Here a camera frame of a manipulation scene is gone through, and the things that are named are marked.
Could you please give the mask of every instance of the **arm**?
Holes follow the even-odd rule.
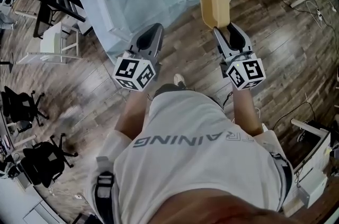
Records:
[[[147,93],[132,91],[115,130],[134,140],[142,131],[147,106]]]
[[[239,91],[233,86],[233,105],[237,125],[252,137],[263,132],[249,89]]]

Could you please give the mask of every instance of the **strap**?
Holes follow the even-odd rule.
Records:
[[[290,163],[283,158],[281,154],[271,153],[271,156],[273,157],[281,179],[280,201],[277,209],[277,211],[279,211],[292,187],[293,173]]]
[[[95,187],[95,204],[104,224],[114,224],[112,209],[113,184],[114,175],[111,172],[105,171],[97,178],[97,184]]]

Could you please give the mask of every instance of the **wooden floor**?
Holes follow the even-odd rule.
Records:
[[[285,1],[290,4],[296,0]],[[329,20],[328,1],[339,9],[337,0],[316,0],[320,8],[326,8],[323,14]],[[36,10],[38,5],[27,2],[26,6]],[[298,9],[307,10],[305,4]],[[272,129],[281,116],[306,97],[317,121],[328,125],[335,114],[333,105],[339,102],[335,90],[338,55],[333,30],[327,26],[320,29],[309,13],[294,11],[281,0],[232,0],[230,16],[251,37],[256,55],[263,60],[267,79],[253,89],[253,94],[255,106],[261,110],[261,119],[267,127]],[[14,60],[18,61],[25,52],[39,47],[39,41],[32,39],[35,21],[23,17],[18,21],[18,30],[6,31],[2,39],[0,57],[3,60],[14,53]],[[339,17],[334,13],[332,26],[339,28]],[[65,132],[64,146],[79,153],[79,157],[69,159],[75,167],[66,167],[52,186],[54,195],[37,187],[60,216],[70,222],[80,212],[92,211],[84,200],[77,200],[74,195],[82,192],[90,163],[113,129],[128,95],[112,80],[113,65],[95,34],[81,38],[80,46],[83,59],[67,65],[16,65],[11,74],[7,67],[1,67],[1,89],[6,85],[16,92],[46,93],[40,107],[49,114],[50,120],[44,121],[41,128],[34,125],[17,140],[34,133],[37,141],[45,141],[51,135]],[[160,60],[163,67],[156,87],[172,82],[173,75],[181,73],[189,87],[213,96],[221,104],[231,91],[229,80],[221,78],[220,55],[203,23],[199,6],[186,12],[167,30]],[[233,118],[232,98],[225,112]],[[305,121],[313,115],[305,104],[274,129],[287,156],[296,165],[309,146],[296,143],[296,129],[290,124],[292,117]],[[336,198],[328,194],[331,189],[327,192],[330,200],[319,201],[317,210],[306,213],[302,210],[294,218],[303,223],[320,222],[321,219],[316,219],[319,210],[325,215],[338,202],[339,194],[334,195]]]

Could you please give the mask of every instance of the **white chair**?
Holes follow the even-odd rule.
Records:
[[[63,31],[72,30],[76,32],[76,42],[66,46],[67,34]],[[76,55],[67,55],[66,50],[76,49]],[[40,52],[28,52],[17,64],[53,63],[66,64],[65,58],[80,59],[79,55],[79,30],[58,22],[43,34],[40,41]]]

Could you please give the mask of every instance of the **white t-shirt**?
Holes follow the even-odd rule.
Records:
[[[168,198],[192,189],[223,190],[259,208],[279,205],[281,180],[269,152],[194,91],[155,97],[138,138],[114,131],[99,156],[112,163],[123,224],[148,223]],[[86,191],[96,212],[100,172],[94,164]]]

